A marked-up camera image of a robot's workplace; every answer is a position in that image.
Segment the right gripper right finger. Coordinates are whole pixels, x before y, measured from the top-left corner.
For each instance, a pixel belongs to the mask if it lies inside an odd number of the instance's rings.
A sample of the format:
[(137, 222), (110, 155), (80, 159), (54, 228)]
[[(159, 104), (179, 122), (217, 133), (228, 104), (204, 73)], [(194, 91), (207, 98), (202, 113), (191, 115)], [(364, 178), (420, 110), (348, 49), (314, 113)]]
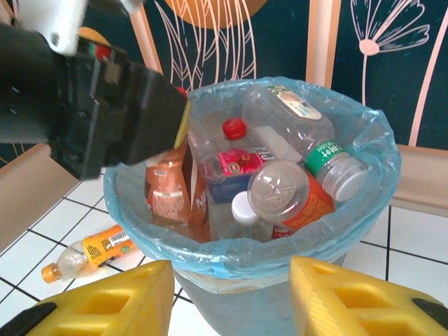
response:
[(411, 288), (301, 256), (289, 284), (297, 336), (448, 336), (448, 307)]

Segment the grey mesh waste bin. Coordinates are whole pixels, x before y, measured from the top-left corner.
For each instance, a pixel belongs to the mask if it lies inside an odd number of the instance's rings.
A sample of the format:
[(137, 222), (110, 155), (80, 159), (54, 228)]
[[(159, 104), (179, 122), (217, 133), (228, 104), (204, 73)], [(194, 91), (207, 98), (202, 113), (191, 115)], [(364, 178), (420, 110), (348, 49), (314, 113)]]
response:
[(293, 252), (232, 253), (174, 261), (174, 274), (206, 322), (222, 336), (295, 336), (288, 283)]

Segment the clear plastic bottle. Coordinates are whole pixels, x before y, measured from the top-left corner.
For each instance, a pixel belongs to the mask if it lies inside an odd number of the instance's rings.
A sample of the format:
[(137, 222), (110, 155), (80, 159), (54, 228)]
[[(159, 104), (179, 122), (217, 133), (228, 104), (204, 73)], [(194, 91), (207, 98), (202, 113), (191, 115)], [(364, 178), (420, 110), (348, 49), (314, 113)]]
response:
[(314, 145), (335, 138), (328, 117), (283, 85), (251, 86), (244, 98), (242, 118), (277, 159), (299, 163)]

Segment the clear bottle orange label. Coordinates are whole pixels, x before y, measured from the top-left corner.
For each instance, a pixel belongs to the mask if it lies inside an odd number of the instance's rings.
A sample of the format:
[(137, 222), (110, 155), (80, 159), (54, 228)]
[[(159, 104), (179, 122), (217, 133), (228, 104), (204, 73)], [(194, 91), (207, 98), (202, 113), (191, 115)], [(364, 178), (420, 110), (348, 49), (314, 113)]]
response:
[(252, 175), (247, 193), (260, 218), (296, 232), (335, 210), (332, 197), (316, 179), (287, 160), (264, 164)]

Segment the clear water bottle white cap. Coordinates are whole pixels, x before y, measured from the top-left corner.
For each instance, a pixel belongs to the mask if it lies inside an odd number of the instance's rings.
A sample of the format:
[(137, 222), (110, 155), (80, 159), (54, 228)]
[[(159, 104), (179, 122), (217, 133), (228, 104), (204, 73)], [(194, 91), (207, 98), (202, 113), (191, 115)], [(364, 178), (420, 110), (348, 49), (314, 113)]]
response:
[(246, 191), (234, 196), (231, 211), (233, 216), (231, 238), (247, 238), (259, 242), (268, 242), (272, 238), (273, 225), (254, 212)]

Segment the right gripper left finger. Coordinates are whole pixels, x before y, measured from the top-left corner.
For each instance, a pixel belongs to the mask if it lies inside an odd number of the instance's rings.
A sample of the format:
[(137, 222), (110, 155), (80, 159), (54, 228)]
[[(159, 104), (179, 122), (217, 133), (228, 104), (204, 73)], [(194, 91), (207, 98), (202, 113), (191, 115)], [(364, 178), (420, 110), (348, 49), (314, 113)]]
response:
[(167, 260), (48, 297), (0, 327), (0, 336), (168, 336), (174, 271)]

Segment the orange juice bottle yellow label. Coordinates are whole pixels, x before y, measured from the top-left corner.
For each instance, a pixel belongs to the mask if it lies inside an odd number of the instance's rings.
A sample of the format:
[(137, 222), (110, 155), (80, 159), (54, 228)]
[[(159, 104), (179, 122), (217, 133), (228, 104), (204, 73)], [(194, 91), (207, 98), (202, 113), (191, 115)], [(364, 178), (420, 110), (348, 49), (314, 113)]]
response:
[(129, 235), (114, 225), (67, 246), (57, 262), (42, 268), (41, 277), (47, 284), (88, 277), (136, 249)]

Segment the clear bottle green label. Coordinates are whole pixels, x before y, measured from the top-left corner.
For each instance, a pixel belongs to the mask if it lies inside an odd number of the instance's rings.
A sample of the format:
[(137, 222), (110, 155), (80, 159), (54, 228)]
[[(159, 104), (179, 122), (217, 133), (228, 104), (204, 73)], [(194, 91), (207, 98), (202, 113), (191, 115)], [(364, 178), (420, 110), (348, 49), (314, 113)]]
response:
[(358, 194), (368, 173), (361, 161), (331, 140), (313, 148), (304, 161), (304, 168), (339, 203)]

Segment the brown coffee drink bottle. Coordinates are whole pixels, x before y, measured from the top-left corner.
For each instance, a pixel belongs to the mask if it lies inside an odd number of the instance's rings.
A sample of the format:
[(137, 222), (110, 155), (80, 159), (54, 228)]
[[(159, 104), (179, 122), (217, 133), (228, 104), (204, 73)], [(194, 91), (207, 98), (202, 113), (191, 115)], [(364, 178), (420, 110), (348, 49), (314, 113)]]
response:
[(144, 195), (154, 224), (199, 243), (211, 240), (207, 189), (187, 139), (147, 159)]

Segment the pink blue label bottle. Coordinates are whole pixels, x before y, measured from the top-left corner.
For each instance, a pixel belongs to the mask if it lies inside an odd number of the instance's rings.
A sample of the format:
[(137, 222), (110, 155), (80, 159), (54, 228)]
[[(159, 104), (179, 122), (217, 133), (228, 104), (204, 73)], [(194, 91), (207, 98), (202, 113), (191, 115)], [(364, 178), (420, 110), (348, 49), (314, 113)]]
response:
[(247, 190), (252, 175), (273, 158), (265, 147), (231, 148), (204, 158), (200, 167), (213, 201), (230, 203), (236, 194)]

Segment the blue plastic bin liner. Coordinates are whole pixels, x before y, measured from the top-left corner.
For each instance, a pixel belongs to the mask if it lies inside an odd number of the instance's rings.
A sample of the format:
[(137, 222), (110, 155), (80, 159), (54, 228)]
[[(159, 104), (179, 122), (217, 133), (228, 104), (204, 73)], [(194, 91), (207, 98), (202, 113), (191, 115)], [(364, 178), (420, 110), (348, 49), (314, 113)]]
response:
[(402, 159), (383, 111), (326, 87), (285, 77), (227, 80), (189, 93), (191, 113), (205, 118), (242, 102), (253, 85), (283, 85), (326, 114), (342, 147), (367, 165), (367, 178), (353, 199), (289, 237), (261, 243), (224, 239), (201, 244), (156, 226), (144, 197), (146, 167), (119, 164), (104, 175), (104, 199), (112, 219), (146, 256), (170, 260), (174, 269), (229, 280), (287, 273), (292, 256), (332, 261), (361, 241), (389, 204), (400, 180)]

